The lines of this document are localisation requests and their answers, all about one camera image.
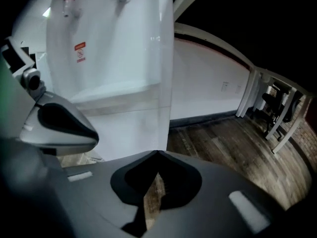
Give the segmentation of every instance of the black chair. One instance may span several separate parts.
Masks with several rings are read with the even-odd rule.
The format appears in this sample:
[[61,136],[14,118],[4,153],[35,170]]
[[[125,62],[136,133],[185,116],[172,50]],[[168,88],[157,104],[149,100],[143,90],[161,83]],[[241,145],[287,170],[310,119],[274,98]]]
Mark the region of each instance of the black chair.
[[[270,115],[266,117],[266,132],[264,133],[264,136],[268,135],[269,127],[274,126],[276,123],[276,120],[281,115],[284,105],[282,105],[283,100],[283,94],[287,93],[288,90],[284,89],[279,84],[275,84],[276,87],[273,86],[273,88],[276,90],[276,97],[264,93],[262,95],[262,98],[265,100],[265,102],[268,104],[267,111],[270,112]],[[297,105],[300,102],[300,98],[303,96],[303,94],[299,91],[296,91],[293,97],[293,100],[291,102],[291,105],[289,106],[287,113],[285,117],[283,118],[283,122],[290,122],[294,116],[294,112],[296,110]],[[277,141],[280,141],[282,139],[281,132],[277,129],[276,132],[278,133],[279,137]]]

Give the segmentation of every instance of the dark ceiling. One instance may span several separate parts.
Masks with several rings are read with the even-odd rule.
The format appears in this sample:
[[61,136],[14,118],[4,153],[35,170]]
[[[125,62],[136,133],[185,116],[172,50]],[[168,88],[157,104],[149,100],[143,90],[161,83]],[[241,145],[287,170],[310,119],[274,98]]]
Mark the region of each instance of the dark ceiling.
[[315,17],[316,0],[196,0],[177,22],[212,33],[253,64],[317,92]]

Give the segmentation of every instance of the wooden floor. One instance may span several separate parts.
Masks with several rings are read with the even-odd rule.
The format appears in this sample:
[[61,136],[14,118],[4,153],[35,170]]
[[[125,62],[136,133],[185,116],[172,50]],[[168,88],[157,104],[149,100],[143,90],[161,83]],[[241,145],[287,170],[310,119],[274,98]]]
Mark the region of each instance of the wooden floor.
[[[276,137],[266,141],[260,120],[231,117],[170,129],[167,150],[228,166],[255,183],[288,209],[307,195],[312,179],[294,147],[287,142],[277,153]],[[156,179],[144,199],[148,228],[153,224],[163,196]]]

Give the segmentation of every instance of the red sticker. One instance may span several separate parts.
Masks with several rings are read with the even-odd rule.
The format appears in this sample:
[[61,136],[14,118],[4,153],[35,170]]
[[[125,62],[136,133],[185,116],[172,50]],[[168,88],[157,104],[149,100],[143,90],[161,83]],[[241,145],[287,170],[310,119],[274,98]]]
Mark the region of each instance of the red sticker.
[[77,62],[81,62],[86,60],[84,57],[84,47],[86,46],[86,42],[79,43],[75,46],[75,51],[77,52],[77,57],[79,58]]
[[79,43],[75,46],[75,51],[78,49],[82,49],[86,46],[86,42]]

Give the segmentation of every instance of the floor baseboard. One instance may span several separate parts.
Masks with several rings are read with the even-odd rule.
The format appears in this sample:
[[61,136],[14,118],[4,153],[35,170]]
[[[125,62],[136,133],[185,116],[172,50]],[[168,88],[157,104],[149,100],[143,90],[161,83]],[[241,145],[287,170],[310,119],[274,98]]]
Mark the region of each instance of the floor baseboard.
[[212,120],[221,120],[228,117],[232,117],[236,113],[237,113],[236,110],[232,110],[232,111],[222,112],[222,113],[217,113],[212,115],[174,119],[169,121],[169,128],[171,129],[176,127],[184,127],[184,126],[194,125],[194,124],[212,121]]

